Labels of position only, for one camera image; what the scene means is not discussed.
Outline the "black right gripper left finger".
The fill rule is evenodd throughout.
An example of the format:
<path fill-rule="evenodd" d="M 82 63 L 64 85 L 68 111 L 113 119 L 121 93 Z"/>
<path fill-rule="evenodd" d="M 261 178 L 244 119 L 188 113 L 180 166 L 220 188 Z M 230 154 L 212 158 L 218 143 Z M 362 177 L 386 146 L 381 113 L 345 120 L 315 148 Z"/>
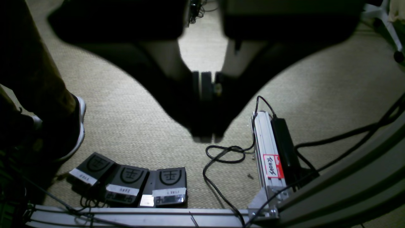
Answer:
<path fill-rule="evenodd" d="M 126 72 L 194 141 L 208 143 L 202 74 L 188 68 L 178 43 L 189 6 L 188 0 L 65 0 L 47 20 L 59 39 Z"/>

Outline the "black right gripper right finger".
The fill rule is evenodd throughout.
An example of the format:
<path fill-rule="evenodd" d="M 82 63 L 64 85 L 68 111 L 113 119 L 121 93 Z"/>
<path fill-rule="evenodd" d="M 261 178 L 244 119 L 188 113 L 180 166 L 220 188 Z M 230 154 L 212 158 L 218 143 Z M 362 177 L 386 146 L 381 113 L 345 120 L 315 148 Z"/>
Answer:
<path fill-rule="evenodd" d="M 212 133 L 220 142 L 231 122 L 268 81 L 322 49 L 348 39 L 363 0 L 219 0 L 228 38 L 215 74 L 218 110 Z"/>

